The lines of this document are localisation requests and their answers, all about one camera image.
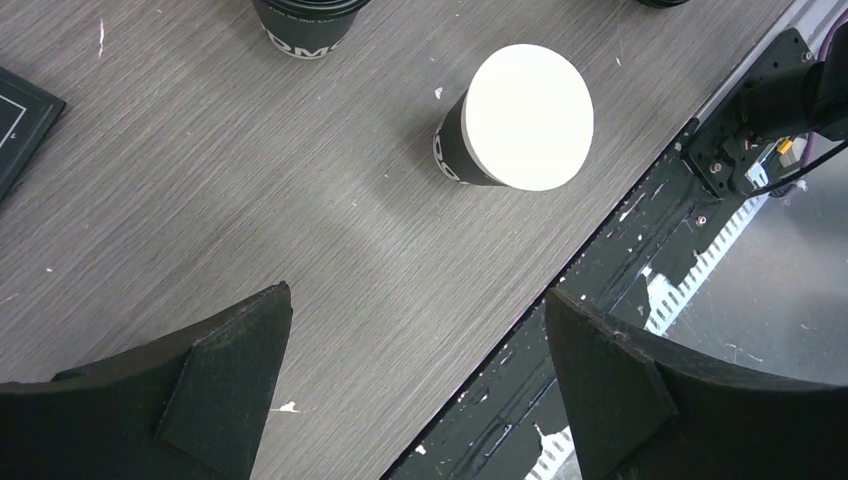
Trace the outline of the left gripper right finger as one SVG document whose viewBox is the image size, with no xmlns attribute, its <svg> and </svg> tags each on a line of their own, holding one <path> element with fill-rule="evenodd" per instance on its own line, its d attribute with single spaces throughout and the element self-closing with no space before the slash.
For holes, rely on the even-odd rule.
<svg viewBox="0 0 848 480">
<path fill-rule="evenodd" d="M 847 390 L 679 345 L 562 290 L 551 358 L 586 479 L 843 479 Z"/>
</svg>

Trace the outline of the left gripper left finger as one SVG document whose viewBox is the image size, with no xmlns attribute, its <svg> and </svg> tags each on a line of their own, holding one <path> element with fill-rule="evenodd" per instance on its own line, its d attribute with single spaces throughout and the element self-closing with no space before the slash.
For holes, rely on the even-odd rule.
<svg viewBox="0 0 848 480">
<path fill-rule="evenodd" d="M 39 383 L 1 387 L 5 479 L 247 479 L 293 318 L 271 285 Z"/>
</svg>

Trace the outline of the black paper coffee cup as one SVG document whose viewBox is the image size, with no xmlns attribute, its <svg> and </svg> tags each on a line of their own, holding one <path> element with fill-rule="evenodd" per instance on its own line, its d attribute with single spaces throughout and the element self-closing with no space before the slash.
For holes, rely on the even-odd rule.
<svg viewBox="0 0 848 480">
<path fill-rule="evenodd" d="M 348 35 L 369 0 L 253 0 L 255 12 L 271 43 L 301 60 L 320 59 Z"/>
</svg>

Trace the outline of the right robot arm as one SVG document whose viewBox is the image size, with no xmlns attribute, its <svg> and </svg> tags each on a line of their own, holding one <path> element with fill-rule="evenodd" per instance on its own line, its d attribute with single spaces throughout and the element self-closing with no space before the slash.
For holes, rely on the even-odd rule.
<svg viewBox="0 0 848 480">
<path fill-rule="evenodd" d="M 847 138 L 847 26 L 840 26 L 825 60 L 766 78 L 743 91 L 740 115 L 757 140 L 815 132 Z"/>
</svg>

